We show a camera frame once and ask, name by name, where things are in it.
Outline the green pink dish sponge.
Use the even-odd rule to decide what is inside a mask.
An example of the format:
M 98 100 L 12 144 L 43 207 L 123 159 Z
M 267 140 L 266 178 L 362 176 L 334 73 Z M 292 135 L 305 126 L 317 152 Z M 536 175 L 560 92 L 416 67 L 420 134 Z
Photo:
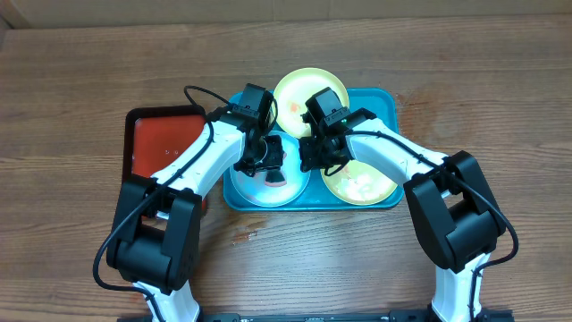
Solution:
M 264 183 L 269 187 L 282 187 L 287 181 L 281 170 L 269 170 L 265 173 Z

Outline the light blue plastic plate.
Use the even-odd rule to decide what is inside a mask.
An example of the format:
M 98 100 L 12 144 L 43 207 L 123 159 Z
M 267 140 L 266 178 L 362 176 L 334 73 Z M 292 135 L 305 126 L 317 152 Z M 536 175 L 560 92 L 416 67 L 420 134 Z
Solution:
M 299 141 L 284 131 L 271 131 L 270 134 L 280 135 L 282 138 L 284 155 L 283 165 L 279 170 L 285 175 L 287 184 L 282 187 L 269 187 L 264 183 L 267 171 L 249 177 L 231 167 L 223 177 L 223 195 L 233 208 L 285 206 L 299 197 L 307 187 L 310 172 L 304 173 L 300 170 Z

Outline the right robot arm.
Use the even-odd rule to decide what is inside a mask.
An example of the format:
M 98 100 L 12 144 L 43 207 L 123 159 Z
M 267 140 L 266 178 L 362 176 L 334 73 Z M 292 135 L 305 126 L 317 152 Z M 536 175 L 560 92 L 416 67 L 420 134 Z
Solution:
M 479 301 L 482 273 L 508 224 L 475 158 L 418 146 L 367 109 L 351 112 L 330 88 L 306 106 L 311 134 L 299 141 L 302 171 L 334 174 L 357 160 L 404 190 L 417 240 L 436 266 L 428 319 L 490 320 Z

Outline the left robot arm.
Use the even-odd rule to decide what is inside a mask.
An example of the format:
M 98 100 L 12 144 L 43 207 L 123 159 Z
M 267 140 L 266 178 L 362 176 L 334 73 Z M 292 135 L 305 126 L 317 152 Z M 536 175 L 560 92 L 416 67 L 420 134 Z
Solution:
M 143 295 L 149 321 L 196 321 L 200 308 L 189 278 L 197 263 L 202 201 L 230 168 L 249 177 L 282 166 L 282 140 L 271 134 L 278 116 L 273 95 L 247 84 L 238 103 L 224 100 L 198 138 L 151 177 L 123 182 L 112 231 L 94 258 L 96 283 Z

